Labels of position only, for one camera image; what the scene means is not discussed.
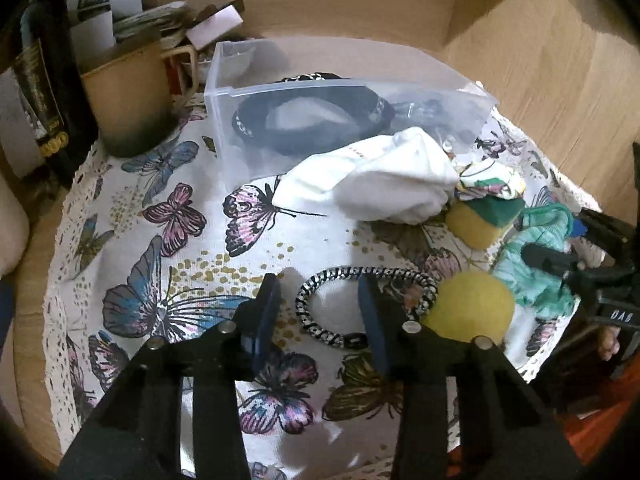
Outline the person's hand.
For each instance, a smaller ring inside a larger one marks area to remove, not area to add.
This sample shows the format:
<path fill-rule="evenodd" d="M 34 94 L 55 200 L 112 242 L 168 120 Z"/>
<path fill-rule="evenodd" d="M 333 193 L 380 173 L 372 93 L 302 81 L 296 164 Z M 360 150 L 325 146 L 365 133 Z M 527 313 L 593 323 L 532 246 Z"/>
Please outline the person's hand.
<path fill-rule="evenodd" d="M 620 341 L 618 326 L 602 326 L 599 330 L 598 353 L 603 361 L 609 361 L 620 351 Z"/>

